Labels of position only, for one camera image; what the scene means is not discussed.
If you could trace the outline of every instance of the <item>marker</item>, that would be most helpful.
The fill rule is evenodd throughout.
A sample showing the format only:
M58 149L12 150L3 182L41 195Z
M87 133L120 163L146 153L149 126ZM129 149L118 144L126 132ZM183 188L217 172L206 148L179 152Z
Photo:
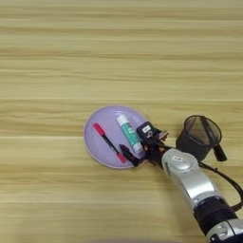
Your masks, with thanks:
M117 155L120 162L125 163L125 161L126 161L125 157L122 154L119 153L119 151L116 149L116 147L110 141L110 139L105 135L105 132L103 131L101 126L98 123L94 123L93 126L96 129L96 131L103 137L103 139L109 145L111 150Z

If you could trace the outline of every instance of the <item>wooden table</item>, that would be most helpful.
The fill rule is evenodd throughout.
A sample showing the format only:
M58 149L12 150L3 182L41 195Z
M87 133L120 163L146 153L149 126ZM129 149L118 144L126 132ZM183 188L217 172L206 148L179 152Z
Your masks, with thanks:
M170 145L189 115L212 118L229 160L207 163L243 186L240 0L1 0L0 74L1 242L204 242L161 171L87 154L84 123L108 104L168 129Z

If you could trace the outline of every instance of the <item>round plate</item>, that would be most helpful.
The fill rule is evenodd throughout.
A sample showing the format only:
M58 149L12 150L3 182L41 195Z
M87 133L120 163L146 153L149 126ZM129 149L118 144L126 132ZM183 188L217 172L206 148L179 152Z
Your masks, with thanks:
M106 106L97 110L88 119L84 127L84 142L89 154L99 163L114 169L127 169L134 167L133 164L128 160L125 163L120 162L116 154L93 127L94 123L98 123L120 153L122 151L119 144L124 144L136 157L142 158L144 154L136 155L123 134L117 122L117 117L120 114L124 114L128 118L135 130L146 122L146 119L139 112L131 108L125 106Z

